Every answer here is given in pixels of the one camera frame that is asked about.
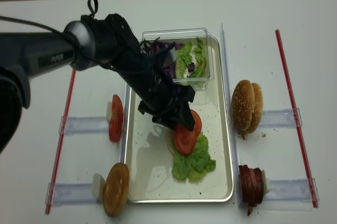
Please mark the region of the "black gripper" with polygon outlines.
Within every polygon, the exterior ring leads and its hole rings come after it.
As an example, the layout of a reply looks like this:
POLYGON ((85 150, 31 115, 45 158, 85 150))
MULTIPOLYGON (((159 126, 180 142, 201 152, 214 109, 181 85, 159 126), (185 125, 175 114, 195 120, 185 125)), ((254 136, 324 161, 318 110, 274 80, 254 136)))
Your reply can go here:
POLYGON ((138 110, 152 115, 152 122, 168 128, 177 124, 193 131, 195 120, 189 102, 194 100, 192 86, 179 85, 165 74, 156 63, 156 56, 146 57, 125 50, 112 66, 141 98, 138 110))

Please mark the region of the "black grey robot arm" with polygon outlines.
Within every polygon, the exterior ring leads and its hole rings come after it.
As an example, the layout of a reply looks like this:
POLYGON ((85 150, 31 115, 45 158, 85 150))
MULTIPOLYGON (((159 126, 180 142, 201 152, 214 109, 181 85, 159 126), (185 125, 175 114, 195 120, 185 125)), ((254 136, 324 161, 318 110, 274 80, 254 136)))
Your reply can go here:
POLYGON ((82 71, 94 66, 117 72, 140 96, 139 111, 168 128, 195 126, 189 103, 195 91, 175 84, 162 70, 174 44, 152 53, 139 42, 126 20, 110 14, 104 20, 83 15, 63 32, 44 27, 41 33, 1 33, 1 148, 15 134, 22 110, 31 102, 33 77, 63 66, 82 71))

